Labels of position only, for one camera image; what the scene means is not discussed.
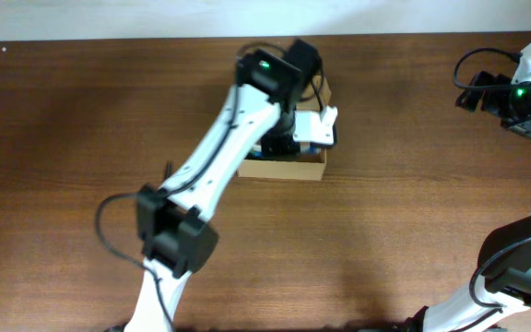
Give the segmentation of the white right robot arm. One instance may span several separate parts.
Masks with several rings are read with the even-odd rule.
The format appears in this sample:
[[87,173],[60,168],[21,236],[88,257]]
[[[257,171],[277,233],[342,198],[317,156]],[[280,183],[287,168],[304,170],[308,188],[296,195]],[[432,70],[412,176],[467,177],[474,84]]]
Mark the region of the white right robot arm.
[[[475,74],[456,106],[485,111],[501,128],[531,139],[531,42],[506,57],[517,64],[512,77]],[[400,330],[413,332],[496,331],[498,322],[531,309],[531,214],[492,231],[483,242],[469,282],[449,299],[421,308]]]

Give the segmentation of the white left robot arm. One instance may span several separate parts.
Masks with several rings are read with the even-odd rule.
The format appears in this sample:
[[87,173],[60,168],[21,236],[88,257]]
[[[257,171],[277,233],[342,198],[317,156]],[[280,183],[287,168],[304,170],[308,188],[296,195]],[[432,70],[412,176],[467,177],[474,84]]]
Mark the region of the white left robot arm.
[[[113,255],[142,270],[133,316],[118,331],[172,331],[186,281],[213,254],[218,233],[209,222],[218,202],[252,147],[261,138],[294,132],[296,105],[323,69],[317,49],[301,39],[273,55],[268,42],[251,42],[237,55],[234,81],[222,109],[185,164],[168,169],[160,187],[143,185],[100,202],[94,227]],[[132,199],[136,205],[141,257],[114,247],[103,235],[103,210]]]

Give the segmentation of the blue pen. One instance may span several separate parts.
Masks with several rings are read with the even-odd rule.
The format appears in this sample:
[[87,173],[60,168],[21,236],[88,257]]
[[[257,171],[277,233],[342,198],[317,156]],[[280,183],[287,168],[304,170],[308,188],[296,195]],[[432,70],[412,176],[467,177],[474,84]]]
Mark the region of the blue pen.
[[299,155],[316,155],[321,151],[320,148],[314,148],[310,145],[290,148],[273,148],[262,147],[254,145],[250,150],[248,156],[251,158],[265,159],[265,158],[278,158],[278,157],[290,157]]

